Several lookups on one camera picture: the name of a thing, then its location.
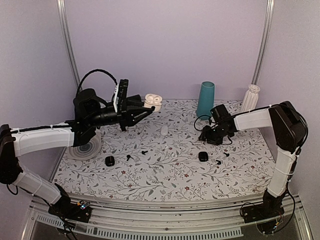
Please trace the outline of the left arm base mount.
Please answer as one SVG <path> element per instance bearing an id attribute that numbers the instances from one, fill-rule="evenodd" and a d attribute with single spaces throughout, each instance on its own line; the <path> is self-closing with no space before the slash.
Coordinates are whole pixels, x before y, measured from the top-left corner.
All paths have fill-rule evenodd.
<path id="1" fill-rule="evenodd" d="M 92 215 L 92 210 L 93 209 L 86 203 L 78 204 L 68 201 L 58 201 L 50 205 L 48 213 L 62 219 L 88 223 Z"/>

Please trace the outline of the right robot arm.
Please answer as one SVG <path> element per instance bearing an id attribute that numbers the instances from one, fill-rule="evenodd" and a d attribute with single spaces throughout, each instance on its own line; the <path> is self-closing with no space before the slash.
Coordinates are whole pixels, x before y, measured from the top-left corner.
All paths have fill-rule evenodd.
<path id="1" fill-rule="evenodd" d="M 294 166 L 283 167 L 304 142 L 305 124 L 288 102 L 263 109 L 263 125 L 272 126 L 277 160 L 255 121 L 258 111 L 235 113 L 240 104 L 226 101 L 198 119 L 195 101 L 169 101 L 130 129 L 133 160 L 122 172 L 128 197 L 139 201 L 197 201 L 241 197 L 272 188 L 285 190 Z"/>

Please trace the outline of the white earbud charging case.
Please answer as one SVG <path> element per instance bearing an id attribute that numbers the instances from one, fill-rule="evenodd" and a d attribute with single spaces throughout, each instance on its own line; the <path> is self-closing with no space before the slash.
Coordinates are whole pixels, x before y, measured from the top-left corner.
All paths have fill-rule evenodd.
<path id="1" fill-rule="evenodd" d="M 152 108 L 155 107 L 154 111 L 159 112 L 162 108 L 162 100 L 163 98 L 154 93 L 148 93 L 145 95 L 145 100 L 144 100 L 144 108 Z"/>

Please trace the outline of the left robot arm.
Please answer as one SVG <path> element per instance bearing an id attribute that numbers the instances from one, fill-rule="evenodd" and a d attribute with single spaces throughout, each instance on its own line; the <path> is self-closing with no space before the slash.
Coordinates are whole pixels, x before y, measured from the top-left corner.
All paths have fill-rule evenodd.
<path id="1" fill-rule="evenodd" d="M 125 131 L 153 112 L 153 107 L 144 107 L 139 95 L 127 97 L 126 94 L 122 89 L 112 102 L 106 102 L 94 89 L 87 88 L 73 100 L 74 120 L 25 129 L 12 129 L 3 124 L 0 127 L 1 184 L 14 185 L 36 195 L 63 217 L 70 217 L 75 211 L 74 205 L 63 188 L 23 167 L 18 158 L 41 150 L 83 146 L 96 135 L 99 127 L 118 124 Z"/>

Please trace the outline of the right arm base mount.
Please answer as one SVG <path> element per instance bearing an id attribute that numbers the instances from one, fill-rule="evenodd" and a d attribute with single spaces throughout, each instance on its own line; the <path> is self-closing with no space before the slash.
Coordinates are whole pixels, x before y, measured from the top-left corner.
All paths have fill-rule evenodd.
<path id="1" fill-rule="evenodd" d="M 263 203 L 254 204 L 251 202 L 244 203 L 239 210 L 239 214 L 245 223 L 281 217 L 284 213 L 284 208 L 281 205 L 275 209 L 270 209 L 267 208 Z"/>

